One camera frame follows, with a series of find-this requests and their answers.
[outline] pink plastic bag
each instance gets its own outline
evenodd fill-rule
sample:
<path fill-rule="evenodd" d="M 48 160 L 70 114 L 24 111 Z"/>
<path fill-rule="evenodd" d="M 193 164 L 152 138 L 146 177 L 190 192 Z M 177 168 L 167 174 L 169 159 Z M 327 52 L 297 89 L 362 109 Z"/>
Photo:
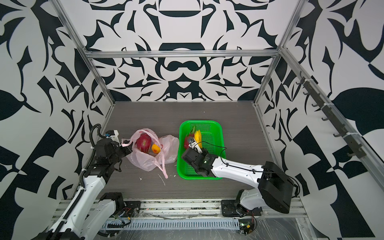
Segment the pink plastic bag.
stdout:
<path fill-rule="evenodd" d="M 156 156 L 152 156 L 137 149 L 136 141 L 142 133 L 148 134 L 152 139 L 152 143 L 155 143 L 156 145 L 160 146 L 161 150 L 159 154 L 157 154 Z M 123 147 L 133 144 L 132 153 L 127 156 L 128 160 L 133 165 L 145 171 L 151 171 L 155 167 L 158 167 L 163 172 L 164 177 L 168 178 L 165 164 L 175 162 L 177 158 L 177 152 L 179 150 L 179 139 L 177 137 L 167 135 L 159 139 L 154 131 L 149 128 L 144 128 L 137 130 L 132 135 L 131 139 L 129 140 L 129 143 L 124 144 L 124 140 L 125 139 L 121 140 L 121 145 Z"/>

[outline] yellow banana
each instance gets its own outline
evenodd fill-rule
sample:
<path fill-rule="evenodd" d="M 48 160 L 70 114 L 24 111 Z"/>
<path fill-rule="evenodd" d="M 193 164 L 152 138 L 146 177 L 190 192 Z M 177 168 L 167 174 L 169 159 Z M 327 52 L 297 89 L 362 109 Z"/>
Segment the yellow banana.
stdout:
<path fill-rule="evenodd" d="M 195 139 L 195 141 L 196 141 L 197 143 L 199 143 L 199 144 L 198 144 L 199 147 L 200 147 L 200 148 L 203 148 L 203 144 L 201 143 L 201 132 L 200 132 L 200 130 L 197 130 L 197 131 L 195 132 L 194 139 Z"/>

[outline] debris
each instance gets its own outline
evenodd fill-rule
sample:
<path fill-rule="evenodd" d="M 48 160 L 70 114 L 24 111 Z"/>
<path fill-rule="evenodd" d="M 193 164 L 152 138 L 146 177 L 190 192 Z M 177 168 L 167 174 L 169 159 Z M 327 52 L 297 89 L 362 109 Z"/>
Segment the debris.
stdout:
<path fill-rule="evenodd" d="M 159 174 L 158 174 L 159 175 Z M 163 181 L 163 183 L 164 183 L 164 180 L 163 180 L 163 178 L 159 175 L 159 177 L 161 178 L 161 180 Z M 166 185 L 166 183 L 164 183 L 164 186 Z"/>

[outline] green plastic basket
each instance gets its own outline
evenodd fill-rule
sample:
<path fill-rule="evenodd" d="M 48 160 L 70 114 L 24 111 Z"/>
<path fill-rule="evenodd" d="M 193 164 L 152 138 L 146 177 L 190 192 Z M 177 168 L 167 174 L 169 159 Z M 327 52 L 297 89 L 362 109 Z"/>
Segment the green plastic basket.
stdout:
<path fill-rule="evenodd" d="M 184 138 L 190 133 L 193 126 L 196 126 L 197 130 L 201 131 L 202 141 L 224 147 L 223 129 L 218 122 L 210 120 L 188 120 L 180 125 L 179 131 L 179 152 L 177 155 L 177 173 L 181 178 L 192 180 L 192 179 L 221 179 L 219 177 L 203 177 L 195 172 L 195 170 L 187 164 L 181 155 L 184 153 Z M 222 147 L 215 147 L 210 144 L 203 142 L 203 148 L 207 149 L 209 153 L 220 156 Z M 222 157 L 225 158 L 225 151 L 222 153 Z"/>

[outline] gray wooden table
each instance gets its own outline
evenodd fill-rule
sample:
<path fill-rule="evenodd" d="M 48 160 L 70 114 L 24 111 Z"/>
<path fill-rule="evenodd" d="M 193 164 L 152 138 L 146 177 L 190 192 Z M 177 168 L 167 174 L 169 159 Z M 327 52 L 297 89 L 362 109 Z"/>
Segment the gray wooden table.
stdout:
<path fill-rule="evenodd" d="M 214 120 L 223 128 L 227 159 L 245 164 L 272 161 L 256 112 L 250 101 L 241 102 L 117 102 L 106 130 L 116 129 L 119 138 L 130 138 L 142 128 L 152 129 L 159 137 L 179 137 L 186 120 Z M 104 192 L 122 192 L 124 198 L 231 198 L 240 189 L 252 187 L 231 179 L 185 180 L 176 171 L 176 161 L 166 164 L 168 179 L 160 169 L 146 172 L 123 159 L 122 172 L 114 172 Z"/>

